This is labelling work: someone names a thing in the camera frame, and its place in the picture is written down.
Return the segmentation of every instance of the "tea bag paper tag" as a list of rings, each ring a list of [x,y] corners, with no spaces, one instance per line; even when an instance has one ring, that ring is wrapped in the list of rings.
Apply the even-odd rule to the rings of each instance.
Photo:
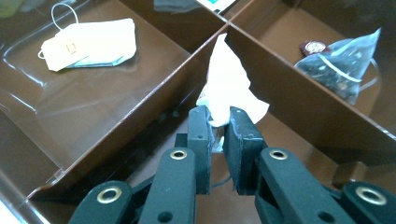
[[[53,37],[44,41],[41,52],[49,70],[55,72],[89,56],[88,52],[81,50],[76,41],[61,37]]]

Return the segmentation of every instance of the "white paper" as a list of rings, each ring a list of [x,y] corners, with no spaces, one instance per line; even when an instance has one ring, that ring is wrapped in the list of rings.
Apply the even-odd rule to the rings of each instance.
[[[245,110],[257,123],[268,111],[269,105],[250,91],[250,81],[239,58],[225,43],[226,34],[219,35],[210,58],[207,82],[197,105],[206,105],[213,120],[213,127],[230,122],[230,106]]]

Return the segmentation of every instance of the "white tea bag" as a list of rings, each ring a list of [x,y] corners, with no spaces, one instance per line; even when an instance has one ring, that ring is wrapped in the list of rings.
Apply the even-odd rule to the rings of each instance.
[[[197,105],[206,105],[213,120],[213,127],[230,122],[230,106],[245,110],[257,123],[266,114],[269,105],[250,91],[250,81],[239,58],[225,43],[226,34],[219,35],[210,57],[207,82]]]
[[[65,67],[115,66],[131,59],[136,52],[134,21],[77,22],[61,29],[55,37],[41,47],[42,58],[49,70],[59,71]]]

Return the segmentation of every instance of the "organizer compartment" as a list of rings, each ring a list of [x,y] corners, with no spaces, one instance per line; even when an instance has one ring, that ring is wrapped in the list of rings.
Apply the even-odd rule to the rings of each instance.
[[[367,117],[378,115],[388,88],[381,80],[389,76],[371,65],[363,82],[378,81],[351,106],[293,67],[303,58],[298,46],[307,38],[332,43],[352,35],[313,12],[314,4],[241,0],[219,16],[204,8],[160,13],[143,0],[77,1],[81,22],[134,19],[136,55],[117,67],[52,73],[36,54],[57,32],[45,13],[55,2],[38,9],[44,13],[35,14],[29,29],[0,35],[1,194],[28,222],[65,223],[97,184],[121,179],[133,185],[154,174],[176,133],[187,131],[188,111],[205,85],[210,55],[223,33],[247,71],[250,89],[270,104],[257,124],[269,146],[295,153],[326,187],[351,181],[348,167],[362,162],[361,180],[395,192],[396,138]],[[17,24],[27,17],[15,18],[7,21]],[[68,14],[59,23],[73,21]],[[213,167],[213,182],[227,177],[221,155],[214,156]],[[220,201],[230,213],[214,216]],[[258,220],[252,198],[222,190],[199,196],[197,206],[198,223]],[[233,216],[238,209],[250,212]]]

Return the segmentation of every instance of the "mesh tea bag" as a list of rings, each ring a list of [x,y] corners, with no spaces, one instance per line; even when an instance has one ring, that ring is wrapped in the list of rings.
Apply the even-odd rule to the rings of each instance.
[[[328,46],[330,51],[312,54],[297,62],[295,67],[354,105],[380,31],[335,42]]]

